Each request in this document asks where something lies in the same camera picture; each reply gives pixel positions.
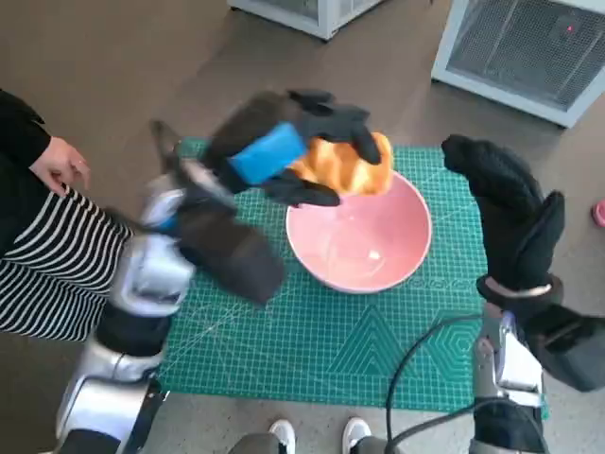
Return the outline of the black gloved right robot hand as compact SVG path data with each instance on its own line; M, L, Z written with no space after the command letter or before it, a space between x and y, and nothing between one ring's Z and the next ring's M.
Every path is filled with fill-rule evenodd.
M543 191L529 166L493 142L452 134L441 144L446 168L463 176L478 205L487 276L512 291L549 285L565 225L565 198Z

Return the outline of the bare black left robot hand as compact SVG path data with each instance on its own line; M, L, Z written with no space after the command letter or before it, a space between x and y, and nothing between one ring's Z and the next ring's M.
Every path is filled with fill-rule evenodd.
M286 205L337 206L337 191L302 179L290 166L317 138L350 145L366 163L380 164L379 148L366 125L369 116L321 90L260 92L216 130L200 161L234 194L261 187Z

